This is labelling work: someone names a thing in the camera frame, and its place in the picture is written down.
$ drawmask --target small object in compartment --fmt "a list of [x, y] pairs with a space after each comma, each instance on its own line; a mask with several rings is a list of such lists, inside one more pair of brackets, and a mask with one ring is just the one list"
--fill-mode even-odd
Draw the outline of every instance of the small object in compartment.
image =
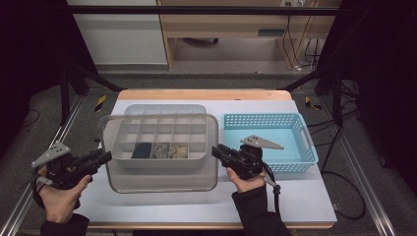
[[167, 159], [169, 156], [169, 143], [154, 143], [150, 159]]
[[132, 159], [136, 159], [136, 158], [149, 159], [151, 150], [152, 150], [152, 143], [147, 143], [147, 142], [136, 143], [135, 149], [133, 150], [133, 153], [132, 153]]
[[172, 144], [169, 150], [169, 158], [172, 159], [187, 159], [188, 146], [186, 144]]

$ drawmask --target sleeve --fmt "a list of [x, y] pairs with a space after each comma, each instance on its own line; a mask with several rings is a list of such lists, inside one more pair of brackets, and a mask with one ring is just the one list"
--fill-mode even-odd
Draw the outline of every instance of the sleeve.
[[45, 220], [40, 227], [40, 236], [84, 236], [87, 233], [88, 226], [88, 218], [74, 213], [68, 223], [54, 223]]
[[268, 211], [267, 186], [245, 192], [233, 193], [240, 220], [248, 236], [290, 236], [291, 233], [279, 215]]

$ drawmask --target blue plastic basket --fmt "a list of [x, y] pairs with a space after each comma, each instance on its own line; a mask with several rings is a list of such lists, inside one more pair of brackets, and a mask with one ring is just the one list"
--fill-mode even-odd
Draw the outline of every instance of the blue plastic basket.
[[284, 146], [263, 148], [263, 160], [274, 173], [305, 172], [319, 160], [299, 113], [225, 114], [223, 124], [225, 144], [231, 148], [239, 149], [240, 141], [251, 135]]

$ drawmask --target metal part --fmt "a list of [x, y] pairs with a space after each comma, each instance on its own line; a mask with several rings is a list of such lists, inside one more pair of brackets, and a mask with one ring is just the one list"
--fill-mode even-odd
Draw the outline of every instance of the metal part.
[[[64, 141], [67, 133], [74, 122], [74, 119], [80, 110], [80, 106], [83, 103], [84, 97], [82, 95], [76, 95], [75, 101], [71, 107], [70, 117], [67, 122], [60, 126], [58, 132], [56, 133], [50, 147], [52, 147], [56, 142]], [[12, 213], [9, 215], [6, 223], [3, 224], [0, 235], [1, 236], [14, 236], [19, 230], [19, 227], [22, 224], [22, 221], [25, 218], [25, 215], [28, 213], [33, 198], [31, 197], [31, 186], [27, 185], [25, 191], [22, 193], [21, 198], [13, 209]]]
[[339, 204], [332, 204], [334, 211], [338, 211], [340, 210], [340, 205]]
[[[331, 117], [330, 108], [331, 105], [327, 99], [320, 97], [322, 104], [324, 105], [325, 112], [328, 114], [328, 117]], [[366, 205], [368, 207], [368, 211], [373, 217], [375, 221], [375, 225], [377, 226], [378, 230], [380, 231], [381, 235], [384, 236], [393, 236], [396, 235], [395, 230], [392, 227], [392, 224], [384, 210], [383, 205], [381, 204], [377, 194], [374, 191], [371, 183], [368, 181], [364, 171], [359, 164], [355, 153], [353, 152], [352, 148], [350, 147], [349, 142], [347, 141], [346, 137], [343, 133], [340, 135], [340, 143], [343, 148], [343, 151], [346, 153], [346, 160], [347, 164], [352, 172], [353, 178], [355, 178], [356, 184], [358, 185], [358, 189], [361, 191]]]
[[52, 183], [52, 180], [45, 178], [44, 176], [39, 176], [36, 180], [36, 190], [39, 192], [40, 188], [44, 185], [51, 185]]
[[123, 15], [281, 15], [281, 16], [352, 16], [357, 9], [299, 8], [299, 7], [238, 7], [238, 6], [47, 6], [53, 12], [73, 14]]
[[74, 172], [74, 170], [76, 170], [76, 167], [74, 166], [70, 166], [66, 168], [68, 172]]
[[271, 181], [267, 176], [266, 177], [264, 177], [264, 181], [267, 183], [267, 184], [269, 184], [269, 185], [271, 185], [272, 187], [275, 187], [276, 186], [276, 183], [275, 182], [273, 182], [273, 181]]
[[240, 143], [243, 143], [248, 146], [252, 146], [255, 148], [273, 148], [273, 149], [284, 149], [282, 145], [273, 143], [271, 141], [268, 141], [266, 139], [263, 139], [259, 136], [252, 135], [248, 136], [240, 141]]
[[59, 142], [55, 143], [46, 152], [44, 152], [36, 161], [32, 162], [31, 167], [36, 168], [70, 151], [71, 149], [69, 147], [66, 147], [64, 144]]

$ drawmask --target white cabinet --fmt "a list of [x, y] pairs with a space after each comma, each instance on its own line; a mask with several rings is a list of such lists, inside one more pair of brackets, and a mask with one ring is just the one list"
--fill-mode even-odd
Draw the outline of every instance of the white cabinet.
[[[69, 5], [155, 6], [153, 0], [68, 0]], [[97, 69], [167, 68], [158, 15], [75, 14]]]

